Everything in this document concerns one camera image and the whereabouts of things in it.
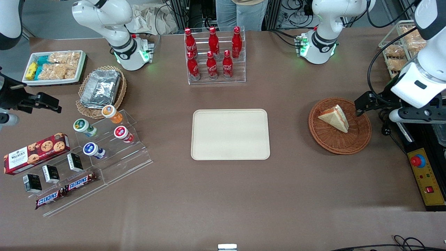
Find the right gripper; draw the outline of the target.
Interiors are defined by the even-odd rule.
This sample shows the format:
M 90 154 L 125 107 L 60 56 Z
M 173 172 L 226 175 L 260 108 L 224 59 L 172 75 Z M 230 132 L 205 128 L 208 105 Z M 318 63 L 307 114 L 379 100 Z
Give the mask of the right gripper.
M 27 84 L 20 81 L 16 81 L 13 78 L 5 76 L 0 73 L 1 76 L 1 89 L 0 89 L 0 106 L 6 110 L 21 110 L 25 113 L 32 114 L 34 105 L 28 103 L 28 99 L 32 94 L 29 94 L 24 88 Z M 56 113 L 62 112 L 62 107 L 59 105 L 59 99 L 54 98 L 43 92 L 38 92 L 35 95 L 35 108 L 47 109 Z

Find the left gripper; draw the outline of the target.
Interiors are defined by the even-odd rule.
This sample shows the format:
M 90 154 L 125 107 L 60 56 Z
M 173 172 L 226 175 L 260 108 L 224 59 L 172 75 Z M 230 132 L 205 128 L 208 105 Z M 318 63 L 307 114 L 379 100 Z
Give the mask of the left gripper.
M 409 62 L 401 71 L 391 92 L 365 92 L 355 100 L 355 114 L 361 116 L 375 106 L 393 106 L 394 94 L 410 105 L 421 108 L 445 90 L 445 65 L 423 69 L 416 62 Z

